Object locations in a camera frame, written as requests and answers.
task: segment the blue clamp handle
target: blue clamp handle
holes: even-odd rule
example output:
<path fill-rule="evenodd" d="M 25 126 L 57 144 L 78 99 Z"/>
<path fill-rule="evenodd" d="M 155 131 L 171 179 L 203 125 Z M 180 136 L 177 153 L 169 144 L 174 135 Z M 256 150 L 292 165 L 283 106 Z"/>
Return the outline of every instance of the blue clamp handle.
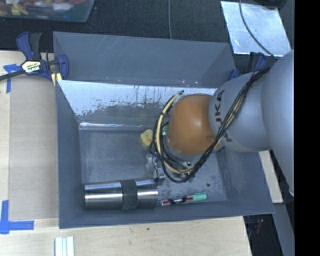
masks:
<path fill-rule="evenodd" d="M 23 53 L 26 61 L 31 61 L 34 57 L 30 46 L 30 32 L 24 32 L 16 38 L 16 44 L 19 48 L 19 51 Z"/>
<path fill-rule="evenodd" d="M 58 55 L 58 61 L 60 64 L 60 75 L 63 80 L 66 80 L 69 74 L 69 63 L 65 54 Z"/>
<path fill-rule="evenodd" d="M 43 59 L 34 59 L 35 54 L 32 51 L 31 45 L 30 45 L 30 36 L 31 33 L 30 32 L 24 32 L 22 34 L 20 34 L 17 38 L 16 38 L 16 44 L 19 48 L 19 51 L 23 53 L 23 55 L 25 56 L 25 61 L 37 61 L 40 62 L 41 64 L 41 72 L 35 72 L 35 73 L 25 73 L 28 76 L 39 76 L 48 80 L 52 80 L 52 72 L 50 70 L 47 69 L 47 63 L 45 60 Z M 60 54 L 57 56 L 57 59 L 59 61 L 59 65 L 60 65 L 60 74 L 62 79 L 67 79 L 68 74 L 69 74 L 69 64 L 68 64 L 68 59 L 67 56 L 65 54 Z"/>

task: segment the metal cylinder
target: metal cylinder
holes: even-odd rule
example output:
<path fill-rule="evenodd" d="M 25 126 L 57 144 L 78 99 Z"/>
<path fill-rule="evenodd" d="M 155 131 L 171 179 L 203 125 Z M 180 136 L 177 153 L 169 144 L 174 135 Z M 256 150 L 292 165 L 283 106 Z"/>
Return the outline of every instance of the metal cylinder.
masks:
<path fill-rule="evenodd" d="M 126 179 L 82 186 L 85 210 L 154 208 L 157 201 L 157 184 L 153 179 Z"/>

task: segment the wooden table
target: wooden table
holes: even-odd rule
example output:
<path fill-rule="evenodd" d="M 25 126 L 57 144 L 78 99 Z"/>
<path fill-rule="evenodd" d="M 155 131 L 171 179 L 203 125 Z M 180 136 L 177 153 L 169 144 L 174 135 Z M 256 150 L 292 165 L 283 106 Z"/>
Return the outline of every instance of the wooden table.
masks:
<path fill-rule="evenodd" d="M 3 65 L 21 63 L 20 52 L 0 51 Z M 0 82 L 0 200 L 9 198 L 10 93 Z M 261 154 L 273 202 L 282 201 L 267 152 Z M 0 255 L 54 255 L 56 237 L 74 237 L 76 256 L 92 255 L 215 255 L 251 256 L 242 216 L 206 220 L 59 229 L 58 218 L 36 219 L 34 230 L 0 235 Z"/>

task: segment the transparent plastic sheet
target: transparent plastic sheet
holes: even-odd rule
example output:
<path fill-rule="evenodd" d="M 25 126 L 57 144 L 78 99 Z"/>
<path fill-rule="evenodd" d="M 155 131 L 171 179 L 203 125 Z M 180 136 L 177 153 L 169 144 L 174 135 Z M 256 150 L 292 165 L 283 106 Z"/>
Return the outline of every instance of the transparent plastic sheet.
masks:
<path fill-rule="evenodd" d="M 86 22 L 95 0 L 0 2 L 2 17 L 64 22 Z"/>
<path fill-rule="evenodd" d="M 224 19 L 235 54 L 263 53 L 264 51 L 249 34 L 240 14 L 238 2 L 221 1 Z M 278 9 L 262 5 L 242 3 L 245 22 L 256 39 L 274 56 L 282 57 L 291 51 Z"/>

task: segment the yellow object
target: yellow object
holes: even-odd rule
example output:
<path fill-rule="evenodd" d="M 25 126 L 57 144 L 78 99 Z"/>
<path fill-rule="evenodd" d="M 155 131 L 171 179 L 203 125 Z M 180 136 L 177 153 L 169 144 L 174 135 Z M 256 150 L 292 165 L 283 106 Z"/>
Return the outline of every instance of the yellow object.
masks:
<path fill-rule="evenodd" d="M 22 5 L 20 5 L 18 3 L 13 4 L 13 7 L 18 9 L 20 12 L 22 12 L 25 15 L 29 14 L 29 12 Z"/>
<path fill-rule="evenodd" d="M 11 12 L 12 12 L 12 15 L 14 15 L 14 16 L 21 15 L 21 12 L 17 8 L 15 8 L 14 6 L 11 7 Z"/>
<path fill-rule="evenodd" d="M 5 10 L 0 10 L 0 16 L 6 16 L 8 14 Z"/>
<path fill-rule="evenodd" d="M 53 73 L 51 75 L 51 78 L 52 78 L 52 82 L 53 82 L 54 87 L 56 87 L 56 79 L 63 80 L 62 76 L 61 76 L 61 74 L 59 72 L 58 73 Z"/>
<path fill-rule="evenodd" d="M 149 146 L 152 142 L 153 131 L 151 129 L 145 130 L 140 134 L 140 138 L 144 145 Z"/>

